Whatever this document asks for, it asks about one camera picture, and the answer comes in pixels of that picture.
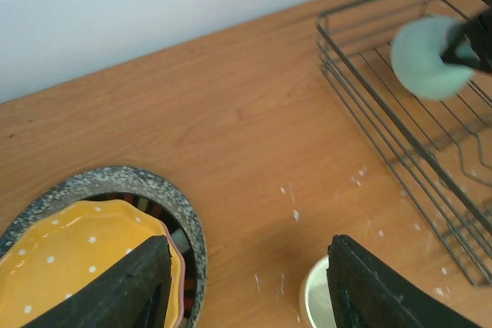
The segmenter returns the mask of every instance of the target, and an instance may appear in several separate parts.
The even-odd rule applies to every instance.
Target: metal dish rack
[[[492,0],[360,0],[317,20],[324,76],[476,287],[492,286],[492,81],[477,75],[451,99],[421,100],[397,81],[390,50],[408,22],[465,19],[487,6]]]

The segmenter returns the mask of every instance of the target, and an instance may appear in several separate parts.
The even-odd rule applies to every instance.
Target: black wire basket
[[[476,287],[492,285],[492,81],[446,101],[406,91],[391,41],[409,22],[468,19],[492,0],[359,0],[319,15],[321,70],[403,189]]]

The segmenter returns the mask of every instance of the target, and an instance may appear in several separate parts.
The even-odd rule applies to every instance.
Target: yellow polka dot cloth
[[[161,221],[126,201],[109,200],[79,201],[40,220],[0,259],[0,327],[17,328],[42,315],[154,235],[169,240],[165,327],[176,326],[183,314],[182,256]]]

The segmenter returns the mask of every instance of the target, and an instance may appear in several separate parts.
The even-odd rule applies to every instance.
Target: dish rack
[[[398,82],[390,50],[408,22],[464,20],[490,6],[359,0],[317,19],[324,76],[400,182],[403,200],[417,206],[476,287],[492,286],[492,78],[478,74],[451,99],[425,101]]]

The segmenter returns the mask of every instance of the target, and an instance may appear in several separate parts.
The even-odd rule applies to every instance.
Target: wooden tabletop
[[[298,326],[301,281],[335,234],[491,326],[492,290],[467,282],[414,205],[394,206],[400,185],[326,88],[314,23],[347,1],[303,4],[0,105],[0,231],[65,178],[130,164],[176,184],[201,218],[199,326]]]

